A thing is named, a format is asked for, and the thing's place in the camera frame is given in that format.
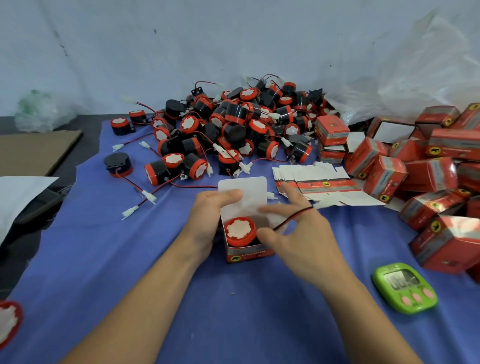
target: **blue tablecloth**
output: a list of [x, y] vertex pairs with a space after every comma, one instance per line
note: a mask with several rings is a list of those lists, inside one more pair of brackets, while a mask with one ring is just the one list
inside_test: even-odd
[[[141, 197], [125, 181], [109, 176], [103, 158], [112, 145], [148, 132], [144, 127], [115, 136], [104, 122], [98, 155], [78, 166], [76, 184], [9, 297], [23, 306], [25, 319], [0, 352], [0, 363], [56, 363], [98, 325], [181, 230], [200, 189], [166, 186], [156, 194], [156, 205], [147, 202], [120, 220], [121, 212]], [[156, 146], [152, 136], [145, 140]], [[131, 178], [152, 190], [143, 169], [156, 160], [152, 151], [137, 143], [121, 151], [134, 165]], [[217, 172], [216, 158], [210, 159]], [[264, 175], [269, 191], [276, 192], [275, 165], [258, 161], [251, 175], [241, 177]], [[216, 185], [222, 178], [215, 173], [194, 183]], [[415, 232], [392, 210], [333, 206], [322, 213], [357, 277], [422, 360], [478, 363], [480, 286], [465, 274], [420, 268], [408, 249]], [[439, 305], [414, 316], [394, 311], [370, 278], [378, 266], [393, 262], [417, 269], [435, 288]], [[344, 363], [347, 357], [315, 287], [295, 277], [278, 256], [229, 265], [224, 247], [215, 244], [186, 291], [158, 362]]]

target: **clear plastic bag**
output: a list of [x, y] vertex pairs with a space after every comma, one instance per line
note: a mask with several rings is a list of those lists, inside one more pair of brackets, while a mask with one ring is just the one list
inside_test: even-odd
[[32, 90], [17, 104], [15, 126], [23, 132], [48, 132], [77, 116], [73, 107], [52, 95]]
[[417, 117], [433, 105], [463, 110], [480, 99], [480, 64], [469, 51], [463, 34], [434, 10], [382, 64], [377, 82], [344, 85], [325, 98], [348, 125], [386, 113]]

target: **person's left hand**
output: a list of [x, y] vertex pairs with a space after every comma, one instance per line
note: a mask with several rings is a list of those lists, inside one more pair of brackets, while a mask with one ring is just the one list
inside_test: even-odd
[[242, 196], [241, 190], [200, 192], [195, 198], [187, 223], [174, 244], [180, 245], [188, 258], [201, 264], [212, 250], [220, 209], [240, 201]]

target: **white wall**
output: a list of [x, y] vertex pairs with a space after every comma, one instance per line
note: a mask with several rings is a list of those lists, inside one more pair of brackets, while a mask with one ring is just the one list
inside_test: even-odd
[[195, 81], [232, 89], [244, 74], [328, 89], [375, 75], [437, 6], [480, 59], [478, 0], [3, 1], [0, 115], [13, 115], [32, 88], [67, 96], [85, 114], [131, 110], [121, 96], [161, 108]]

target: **digital timer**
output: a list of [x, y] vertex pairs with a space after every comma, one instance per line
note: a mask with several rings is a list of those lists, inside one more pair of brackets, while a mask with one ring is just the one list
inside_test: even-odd
[[431, 285], [407, 264], [393, 263], [377, 268], [372, 280], [385, 300], [403, 314], [413, 315], [438, 303]]

